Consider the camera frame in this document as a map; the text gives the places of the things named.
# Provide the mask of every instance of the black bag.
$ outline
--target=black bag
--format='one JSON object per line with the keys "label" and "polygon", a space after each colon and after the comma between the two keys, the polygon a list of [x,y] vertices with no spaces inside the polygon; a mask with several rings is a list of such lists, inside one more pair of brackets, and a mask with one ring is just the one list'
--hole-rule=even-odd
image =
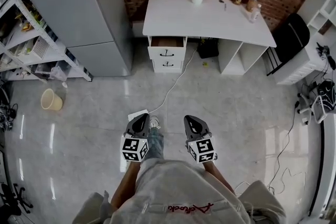
{"label": "black bag", "polygon": [[197,51],[202,59],[218,56],[218,38],[200,38]]}

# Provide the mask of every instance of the refrigerator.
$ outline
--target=refrigerator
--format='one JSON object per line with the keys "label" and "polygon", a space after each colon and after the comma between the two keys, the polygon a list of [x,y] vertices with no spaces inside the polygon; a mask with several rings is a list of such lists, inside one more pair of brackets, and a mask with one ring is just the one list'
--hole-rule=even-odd
{"label": "refrigerator", "polygon": [[98,77],[131,74],[132,31],[124,0],[31,0],[68,50]]}

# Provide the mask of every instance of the black chair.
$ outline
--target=black chair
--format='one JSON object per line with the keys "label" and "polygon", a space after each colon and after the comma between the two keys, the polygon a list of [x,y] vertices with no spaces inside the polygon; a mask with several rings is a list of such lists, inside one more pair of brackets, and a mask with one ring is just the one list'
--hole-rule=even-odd
{"label": "black chair", "polygon": [[300,15],[292,13],[284,23],[274,30],[273,38],[277,47],[270,47],[266,50],[273,68],[267,75],[274,74],[302,50],[309,42],[310,33]]}
{"label": "black chair", "polygon": [[27,210],[26,207],[33,208],[33,205],[28,204],[22,198],[22,192],[25,191],[25,188],[20,188],[18,192],[16,189],[17,184],[13,184],[13,186],[15,193],[13,193],[10,187],[8,187],[6,184],[1,184],[3,194],[0,193],[0,196],[2,197],[4,203],[10,206],[12,215],[21,215],[21,209],[19,208],[18,204],[20,204],[22,208],[26,211],[26,213],[29,214],[30,211]]}

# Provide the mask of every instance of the wire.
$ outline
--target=wire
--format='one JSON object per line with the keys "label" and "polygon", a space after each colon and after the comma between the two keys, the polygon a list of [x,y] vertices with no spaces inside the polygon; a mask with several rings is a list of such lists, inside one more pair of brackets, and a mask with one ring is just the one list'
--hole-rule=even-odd
{"label": "wire", "polygon": [[235,188],[235,194],[236,195],[242,195],[241,193],[237,193],[236,191],[237,191],[237,189],[242,185],[242,184],[247,184],[247,185],[249,185],[249,186],[251,186],[251,184],[249,183],[249,182],[246,182],[246,181],[243,181],[243,182],[241,182],[236,188]]}
{"label": "wire", "polygon": [[314,79],[315,79],[318,75],[320,75],[321,73],[324,72],[324,69],[326,68],[327,64],[328,64],[328,61],[326,61],[325,66],[323,67],[322,71],[321,71],[320,73],[318,73],[318,74],[311,80],[311,82],[310,82],[308,85],[311,85],[312,82],[314,81]]}
{"label": "wire", "polygon": [[267,188],[268,188],[269,191],[270,191],[271,188],[273,189],[273,191],[272,191],[273,194],[274,194],[274,188],[271,187],[271,184],[272,184],[273,180],[275,179],[276,175],[278,174],[278,172],[279,172],[279,170],[280,170],[280,161],[279,161],[279,157],[280,157],[280,155],[285,151],[286,147],[288,146],[288,144],[289,144],[289,142],[290,142],[290,136],[289,136],[289,133],[290,133],[290,131],[291,131],[291,130],[293,129],[293,127],[294,127],[295,110],[296,110],[296,107],[294,107],[294,116],[293,116],[293,123],[292,123],[292,126],[291,126],[291,128],[289,129],[289,132],[288,132],[287,135],[286,135],[286,136],[288,136],[288,142],[287,142],[286,146],[284,146],[284,148],[282,149],[282,151],[279,153],[279,155],[278,155],[278,157],[277,157],[277,162],[278,162],[278,166],[279,166],[279,167],[278,167],[276,173],[274,174],[274,177],[272,178],[272,180],[270,181],[270,183],[267,185]]}
{"label": "wire", "polygon": [[300,175],[300,174],[305,174],[305,181],[304,181],[304,186],[303,186],[303,189],[305,189],[306,188],[306,177],[307,177],[307,173],[306,172],[299,172],[299,173],[296,173],[295,175],[292,175],[291,174],[291,172],[290,172],[290,169],[287,167],[285,170],[284,170],[284,172],[282,173],[282,176],[281,176],[281,178],[280,178],[280,181],[282,182],[282,184],[283,184],[283,190],[281,191],[281,192],[279,192],[278,194],[281,194],[281,193],[283,193],[284,191],[285,191],[285,188],[286,188],[286,185],[285,185],[285,183],[284,183],[284,181],[283,181],[283,175],[285,174],[285,172],[288,170],[288,172],[289,172],[289,175],[291,176],[291,177],[294,177],[294,176],[297,176],[297,175]]}
{"label": "wire", "polygon": [[328,61],[328,59],[326,59],[326,61],[327,61],[328,66],[327,66],[327,69],[325,70],[323,76],[321,77],[321,83],[322,83],[322,79],[325,80],[324,76],[326,75],[326,73],[327,73],[327,71],[328,71],[328,68],[329,68],[329,61]]}
{"label": "wire", "polygon": [[167,92],[167,94],[166,94],[166,97],[164,98],[164,100],[163,100],[162,104],[161,104],[161,105],[160,105],[160,106],[159,106],[157,109],[154,109],[154,110],[152,110],[151,112],[149,112],[149,114],[153,113],[154,111],[158,110],[160,107],[162,107],[162,106],[163,106],[163,104],[165,103],[165,101],[166,101],[166,99],[167,99],[167,97],[168,97],[168,94],[170,93],[170,91],[174,89],[174,87],[176,86],[176,84],[177,84],[178,80],[180,79],[180,77],[181,77],[181,76],[183,76],[183,75],[184,75],[184,73],[186,72],[186,70],[187,70],[187,67],[188,67],[189,63],[191,62],[191,60],[193,59],[193,57],[194,57],[194,54],[195,54],[196,50],[197,50],[197,49],[195,49],[195,50],[194,50],[194,52],[193,52],[193,55],[191,56],[191,58],[190,58],[189,62],[186,64],[186,66],[185,66],[185,69],[184,69],[183,73],[182,73],[182,74],[181,74],[181,75],[180,75],[180,76],[177,78],[177,80],[175,81],[174,85],[173,85],[173,86],[170,88],[170,90]]}

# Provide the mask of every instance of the yellow bucket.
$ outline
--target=yellow bucket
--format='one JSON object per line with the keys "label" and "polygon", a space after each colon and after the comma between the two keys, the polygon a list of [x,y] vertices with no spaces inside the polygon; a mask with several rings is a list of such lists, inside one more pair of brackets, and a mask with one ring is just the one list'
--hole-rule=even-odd
{"label": "yellow bucket", "polygon": [[60,110],[63,106],[61,97],[54,93],[52,89],[44,91],[41,97],[41,106],[45,110]]}

